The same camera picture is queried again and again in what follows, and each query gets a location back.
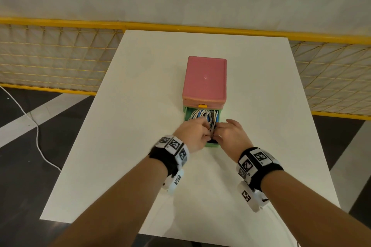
forearm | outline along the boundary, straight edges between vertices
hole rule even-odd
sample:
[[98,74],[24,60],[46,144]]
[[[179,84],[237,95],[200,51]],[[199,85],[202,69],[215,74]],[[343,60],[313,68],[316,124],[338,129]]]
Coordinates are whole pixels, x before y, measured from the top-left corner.
[[371,230],[288,173],[269,173],[261,188],[301,246],[371,245]]
[[85,210],[51,247],[131,246],[167,174],[161,161],[144,158]]

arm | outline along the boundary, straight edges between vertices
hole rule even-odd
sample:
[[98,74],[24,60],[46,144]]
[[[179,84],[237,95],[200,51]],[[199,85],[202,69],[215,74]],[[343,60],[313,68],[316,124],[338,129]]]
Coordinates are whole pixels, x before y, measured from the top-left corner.
[[[209,127],[205,118],[197,118],[182,123],[173,135],[192,153],[210,140]],[[90,205],[50,247],[131,246],[167,175],[161,161],[145,157]]]
[[[242,126],[231,119],[217,123],[213,138],[236,163],[253,147]],[[288,173],[272,171],[261,188],[301,246],[371,246],[371,230]]]

white tabletop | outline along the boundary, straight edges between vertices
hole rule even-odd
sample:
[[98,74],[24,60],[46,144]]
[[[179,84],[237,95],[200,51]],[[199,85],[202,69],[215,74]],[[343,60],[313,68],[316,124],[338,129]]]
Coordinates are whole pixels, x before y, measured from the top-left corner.
[[[221,120],[339,205],[286,38],[127,30],[41,219],[72,222],[183,121],[188,56],[227,59]],[[220,148],[193,154],[173,197],[161,191],[140,233],[227,246],[296,246],[269,204],[254,213]]]

pink box top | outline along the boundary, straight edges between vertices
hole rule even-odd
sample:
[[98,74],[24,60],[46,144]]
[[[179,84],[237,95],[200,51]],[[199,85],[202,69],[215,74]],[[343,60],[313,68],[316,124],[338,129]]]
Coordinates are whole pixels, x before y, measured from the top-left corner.
[[205,57],[188,57],[183,87],[183,100],[199,104],[227,99],[227,60]]

green plastic box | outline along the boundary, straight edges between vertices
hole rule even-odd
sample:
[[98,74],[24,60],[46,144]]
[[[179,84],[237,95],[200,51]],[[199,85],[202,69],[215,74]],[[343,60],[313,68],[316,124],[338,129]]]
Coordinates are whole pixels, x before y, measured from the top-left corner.
[[[189,120],[189,118],[191,117],[191,114],[193,113],[194,110],[196,110],[196,108],[188,108],[188,107],[183,106],[184,121]],[[218,120],[217,120],[217,122],[219,122],[221,109],[211,109],[211,110],[219,111]],[[215,141],[215,143],[207,142],[206,146],[209,147],[209,148],[216,148],[216,147],[219,147],[220,145]]]

